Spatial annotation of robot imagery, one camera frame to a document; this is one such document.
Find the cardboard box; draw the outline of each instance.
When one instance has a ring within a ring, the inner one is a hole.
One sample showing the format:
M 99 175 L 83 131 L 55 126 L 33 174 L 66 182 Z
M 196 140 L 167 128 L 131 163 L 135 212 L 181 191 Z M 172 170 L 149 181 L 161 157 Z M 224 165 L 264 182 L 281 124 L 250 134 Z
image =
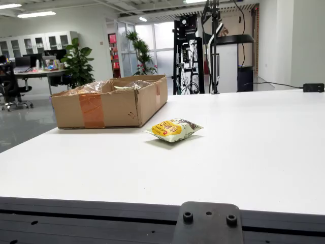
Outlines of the cardboard box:
M 150 84 L 140 89 L 117 90 L 132 81 Z M 167 101 L 165 75 L 144 75 L 94 82 L 53 94 L 57 126 L 62 129 L 141 127 Z

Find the potted plant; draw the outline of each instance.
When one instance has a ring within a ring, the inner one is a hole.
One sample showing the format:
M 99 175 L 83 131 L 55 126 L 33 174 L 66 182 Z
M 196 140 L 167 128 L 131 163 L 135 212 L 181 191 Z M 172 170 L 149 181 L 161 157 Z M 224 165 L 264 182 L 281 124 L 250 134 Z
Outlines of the potted plant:
M 67 54 L 61 59 L 62 63 L 68 64 L 67 75 L 71 76 L 70 86 L 76 88 L 94 81 L 92 65 L 88 62 L 94 58 L 88 58 L 92 49 L 84 47 L 79 49 L 79 39 L 74 38 L 72 45 L 67 46 Z
M 126 38 L 132 42 L 132 45 L 136 51 L 137 60 L 140 65 L 137 66 L 137 72 L 134 75 L 154 75 L 157 74 L 157 65 L 154 67 L 148 67 L 152 64 L 152 56 L 149 54 L 148 45 L 139 38 L 137 32 L 127 32 Z

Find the snack bag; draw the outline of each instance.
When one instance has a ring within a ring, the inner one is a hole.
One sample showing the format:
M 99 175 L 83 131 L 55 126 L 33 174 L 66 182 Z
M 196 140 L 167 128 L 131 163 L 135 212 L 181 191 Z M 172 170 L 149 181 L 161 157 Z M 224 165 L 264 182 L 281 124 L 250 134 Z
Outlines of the snack bag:
M 165 120 L 145 132 L 152 134 L 161 140 L 175 142 L 188 138 L 200 129 L 203 129 L 203 127 L 182 118 L 175 118 Z

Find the packing tape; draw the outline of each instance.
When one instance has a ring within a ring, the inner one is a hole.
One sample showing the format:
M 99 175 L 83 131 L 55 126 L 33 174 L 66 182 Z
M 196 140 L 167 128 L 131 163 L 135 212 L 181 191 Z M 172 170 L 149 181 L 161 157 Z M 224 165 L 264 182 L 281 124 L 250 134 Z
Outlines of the packing tape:
M 105 128 L 102 100 L 100 94 L 79 95 L 85 127 Z
M 156 109 L 160 108 L 160 83 L 156 84 Z

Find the door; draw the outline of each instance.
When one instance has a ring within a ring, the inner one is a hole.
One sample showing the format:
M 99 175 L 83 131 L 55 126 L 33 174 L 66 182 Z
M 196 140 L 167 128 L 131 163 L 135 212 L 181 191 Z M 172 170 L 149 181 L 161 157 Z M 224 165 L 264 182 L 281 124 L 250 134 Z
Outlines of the door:
M 11 51 L 11 58 L 22 57 L 21 45 L 18 38 L 9 39 L 9 52 Z
M 26 50 L 26 54 L 34 54 L 35 50 L 34 50 L 32 38 L 30 36 L 23 37 L 23 41 L 24 41 L 24 48 Z
M 61 49 L 66 49 L 69 44 L 71 44 L 71 40 L 69 40 L 68 34 L 60 34 L 59 39 L 60 39 L 60 48 Z
M 45 50 L 48 50 L 44 34 L 33 35 L 32 43 L 35 53 L 44 53 Z
M 47 33 L 45 37 L 48 50 L 60 49 L 60 43 L 56 33 Z
M 13 57 L 10 56 L 10 53 L 9 53 L 9 45 L 8 45 L 6 39 L 1 39 L 0 40 L 0 52 L 6 58 L 13 58 Z

